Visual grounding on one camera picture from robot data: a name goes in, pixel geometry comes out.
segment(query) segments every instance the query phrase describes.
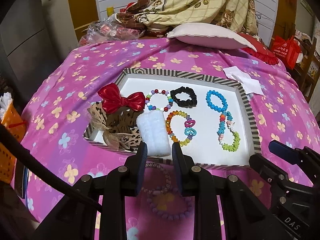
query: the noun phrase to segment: satin bow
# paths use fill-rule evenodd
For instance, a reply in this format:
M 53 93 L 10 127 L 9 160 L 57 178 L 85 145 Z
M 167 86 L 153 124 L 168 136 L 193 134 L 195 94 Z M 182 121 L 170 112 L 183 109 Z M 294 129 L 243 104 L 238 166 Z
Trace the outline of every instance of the satin bow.
M 98 95 L 103 99 L 102 108 L 107 114 L 116 112 L 121 106 L 127 106 L 133 111 L 142 111 L 145 106 L 145 97 L 142 92 L 136 92 L 127 98 L 121 97 L 118 86 L 110 83 L 98 91 Z

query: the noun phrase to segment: bedsheet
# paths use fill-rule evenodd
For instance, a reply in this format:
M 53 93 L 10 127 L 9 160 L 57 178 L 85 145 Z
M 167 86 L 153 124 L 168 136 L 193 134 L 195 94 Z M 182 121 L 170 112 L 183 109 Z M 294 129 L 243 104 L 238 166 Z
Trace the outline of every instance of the bedsheet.
M 40 86 L 23 111 L 28 129 L 22 141 L 31 154 L 59 178 L 73 185 L 83 174 L 108 174 L 123 165 L 126 156 L 90 145 L 82 138 L 88 124 L 86 108 L 100 101 L 97 91 L 113 82 L 124 68 L 174 69 L 226 78 L 223 68 L 238 66 L 258 79 L 264 96 L 249 94 L 259 129 L 264 157 L 288 172 L 291 181 L 311 185 L 304 173 L 268 150 L 275 139 L 295 148 L 308 146 L 320 152 L 320 130 L 295 81 L 279 63 L 270 66 L 242 50 L 222 51 L 188 45 L 166 38 L 118 41 L 88 45 L 73 50 L 63 64 Z M 172 166 L 165 166 L 172 176 Z M 161 173 L 146 169 L 149 187 L 163 185 Z M 269 205 L 269 186 L 256 172 L 246 170 L 211 171 L 218 176 L 236 174 L 252 192 Z M 29 173 L 27 206 L 41 222 L 62 194 Z M 146 195 L 127 197 L 126 223 L 129 240 L 193 239 L 193 219 L 167 221 L 152 213 Z M 176 195 L 161 195 L 158 204 L 165 210 L 185 208 Z M 96 233 L 100 214 L 97 214 Z

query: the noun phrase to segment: metal screw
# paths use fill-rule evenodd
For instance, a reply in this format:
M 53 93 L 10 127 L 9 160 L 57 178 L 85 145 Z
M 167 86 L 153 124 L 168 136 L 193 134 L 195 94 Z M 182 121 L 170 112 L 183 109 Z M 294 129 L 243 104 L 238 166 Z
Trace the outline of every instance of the metal screw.
M 201 168 L 200 168 L 199 166 L 193 166 L 193 167 L 191 168 L 191 170 L 192 170 L 193 172 L 199 172 L 199 171 L 201 171 Z
M 81 177 L 81 180 L 82 180 L 83 182 L 89 181 L 89 180 L 90 180 L 90 175 L 88 175 L 88 174 L 83 175 L 83 176 Z
M 229 179 L 231 182 L 236 182 L 236 181 L 238 181 L 238 177 L 237 177 L 236 175 L 230 175 L 230 176 L 228 177 L 228 179 Z
M 126 167 L 126 166 L 120 166 L 119 168 L 118 168 L 118 171 L 119 172 L 126 172 L 128 170 L 128 168 Z
M 286 202 L 285 197 L 280 197 L 280 199 L 279 199 L 279 200 L 280 200 L 280 203 L 281 203 L 281 204 L 284 204 L 284 203 Z

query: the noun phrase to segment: bracelet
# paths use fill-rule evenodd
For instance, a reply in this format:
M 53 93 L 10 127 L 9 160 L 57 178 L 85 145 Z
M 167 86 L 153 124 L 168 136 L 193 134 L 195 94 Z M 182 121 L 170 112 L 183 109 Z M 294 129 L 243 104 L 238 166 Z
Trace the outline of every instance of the bracelet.
M 168 98 L 168 102 L 169 104 L 167 104 L 166 107 L 164 108 L 156 108 L 156 106 L 153 106 L 150 104 L 150 98 L 154 95 L 154 94 L 163 94 L 163 95 L 166 95 L 167 98 Z M 171 108 L 172 104 L 173 104 L 173 99 L 169 93 L 169 91 L 165 91 L 165 90 L 158 90 L 158 89 L 155 89 L 155 90 L 151 90 L 151 92 L 146 96 L 146 101 L 145 101 L 147 107 L 149 110 L 161 110 L 162 112 L 165 111 L 165 112 L 168 112 L 168 110 Z
M 147 189 L 144 187 L 142 187 L 141 190 L 145 193 L 153 194 L 153 195 L 159 195 L 160 193 L 166 193 L 171 186 L 171 178 L 169 176 L 169 173 L 158 163 L 146 163 L 146 168 L 155 168 L 155 169 L 161 170 L 165 176 L 165 183 L 166 184 L 165 184 L 164 188 L 161 190 L 150 190 L 150 189 Z
M 220 100 L 222 101 L 222 105 L 223 107 L 218 107 L 218 106 L 215 106 L 212 102 L 211 102 L 211 95 L 215 95 L 217 96 L 218 98 L 220 98 Z M 233 125 L 234 125 L 234 122 L 232 122 L 232 115 L 229 111 L 227 111 L 228 109 L 228 104 L 227 104 L 227 100 L 224 98 L 223 95 L 221 95 L 219 92 L 217 91 L 214 91 L 214 90 L 209 90 L 207 92 L 207 97 L 206 97 L 206 100 L 207 100 L 207 104 L 208 106 L 217 111 L 218 113 L 221 113 L 220 115 L 220 123 L 219 123 L 219 129 L 217 131 L 217 134 L 218 134 L 218 141 L 220 143 L 220 145 L 222 146 L 222 148 L 224 150 L 228 150 L 229 152 L 235 152 L 236 150 L 238 150 L 239 148 L 239 142 L 240 142 L 240 136 L 239 136 L 239 133 L 236 132 L 233 128 Z M 222 139 L 223 139 L 223 134 L 224 134 L 224 130 L 226 129 L 226 126 L 225 126 L 225 122 L 226 122 L 226 118 L 227 118 L 227 127 L 228 129 L 230 130 L 230 132 L 233 134 L 234 136 L 234 140 L 233 140 L 233 144 L 232 145 L 228 145 L 226 143 L 223 143 L 222 142 Z
M 184 101 L 184 100 L 180 100 L 176 97 L 176 94 L 181 94 L 183 92 L 187 93 L 190 96 L 191 100 L 187 99 L 186 101 Z M 186 87 L 186 88 L 180 87 L 176 90 L 171 90 L 170 94 L 171 94 L 173 101 L 175 101 L 177 103 L 177 105 L 180 107 L 192 107 L 192 106 L 196 106 L 198 103 L 197 96 L 196 96 L 195 92 L 193 91 L 192 88 L 189 88 L 189 87 Z
M 174 135 L 174 133 L 172 132 L 172 130 L 171 130 L 171 127 L 170 127 L 171 119 L 175 115 L 181 115 L 182 117 L 187 119 L 184 122 L 184 127 L 185 127 L 184 134 L 188 135 L 188 137 L 184 141 L 179 141 L 177 139 L 177 137 Z M 174 142 L 178 142 L 181 147 L 184 146 L 184 145 L 187 146 L 187 144 L 192 140 L 192 137 L 197 134 L 196 130 L 192 128 L 195 124 L 196 124 L 196 121 L 193 120 L 192 118 L 190 118 L 190 115 L 188 115 L 185 112 L 181 112 L 181 111 L 173 111 L 173 112 L 171 112 L 168 115 L 167 120 L 165 122 L 165 125 L 166 125 L 166 128 L 167 128 L 167 132 L 170 135 L 171 140 L 174 141 Z
M 178 192 L 178 188 L 172 188 L 170 187 L 169 192 Z M 167 220 L 179 220 L 179 219 L 185 219 L 186 217 L 190 216 L 190 214 L 193 211 L 193 205 L 191 197 L 185 197 L 184 201 L 187 205 L 187 209 L 183 212 L 180 212 L 178 214 L 169 214 L 167 212 L 163 212 L 162 210 L 158 210 L 156 204 L 152 201 L 153 196 L 151 194 L 148 194 L 147 202 L 149 203 L 149 207 L 151 208 L 153 213 L 156 213 L 159 217 L 162 217 L 163 219 Z

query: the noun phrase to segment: orange plastic basket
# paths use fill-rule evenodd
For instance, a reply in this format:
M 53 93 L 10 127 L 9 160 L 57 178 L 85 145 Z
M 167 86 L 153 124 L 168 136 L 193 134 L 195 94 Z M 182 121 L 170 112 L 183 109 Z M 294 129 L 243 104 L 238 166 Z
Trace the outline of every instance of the orange plastic basket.
M 26 133 L 26 125 L 12 103 L 4 114 L 1 123 L 18 140 L 18 142 L 22 141 Z M 16 158 L 2 143 L 0 143 L 0 180 L 6 183 L 11 182 L 15 160 Z

